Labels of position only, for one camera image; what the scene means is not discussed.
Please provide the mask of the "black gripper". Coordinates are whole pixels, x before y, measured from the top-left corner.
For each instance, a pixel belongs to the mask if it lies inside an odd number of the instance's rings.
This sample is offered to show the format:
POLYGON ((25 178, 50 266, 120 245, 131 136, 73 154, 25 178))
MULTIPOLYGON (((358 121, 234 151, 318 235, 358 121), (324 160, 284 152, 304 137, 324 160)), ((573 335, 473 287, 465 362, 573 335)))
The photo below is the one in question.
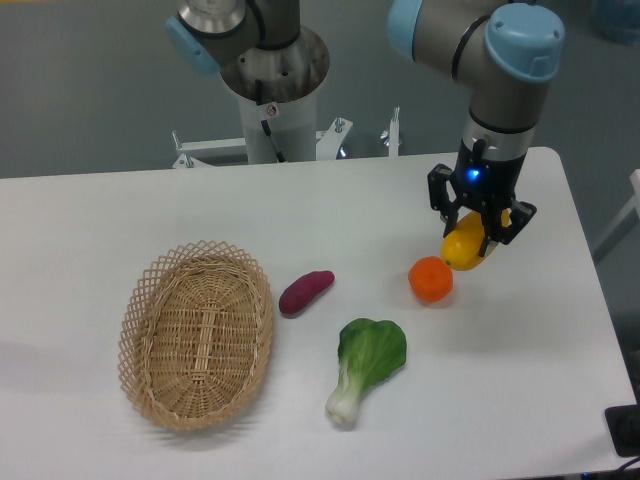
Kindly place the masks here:
POLYGON ((537 213, 537 207, 515 199, 515 187, 525 155, 505 161, 476 160, 473 150, 460 144, 454 171, 437 164, 427 174, 431 208, 440 214, 447 237, 457 226, 462 206, 480 212, 484 230, 478 256, 494 244, 510 244, 537 213), (448 187, 453 187, 454 199, 448 187))

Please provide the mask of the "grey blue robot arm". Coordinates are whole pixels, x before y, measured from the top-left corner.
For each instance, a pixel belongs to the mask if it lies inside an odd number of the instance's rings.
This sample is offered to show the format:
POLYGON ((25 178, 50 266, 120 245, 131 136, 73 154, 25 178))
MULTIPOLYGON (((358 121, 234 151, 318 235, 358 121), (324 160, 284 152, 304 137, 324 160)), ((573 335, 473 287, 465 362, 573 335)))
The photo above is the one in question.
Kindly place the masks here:
MULTIPOLYGON (((202 75, 220 75, 249 108, 253 163, 311 160, 315 118, 288 115, 325 81, 329 54, 300 21, 296 1, 183 1, 166 32, 202 75)), ((387 19, 390 45, 410 61, 447 74, 472 94, 453 167, 427 177, 431 207, 447 232, 461 208, 478 213, 479 257, 510 243, 535 215, 516 183, 558 72, 565 31, 532 1, 396 1, 387 19)))

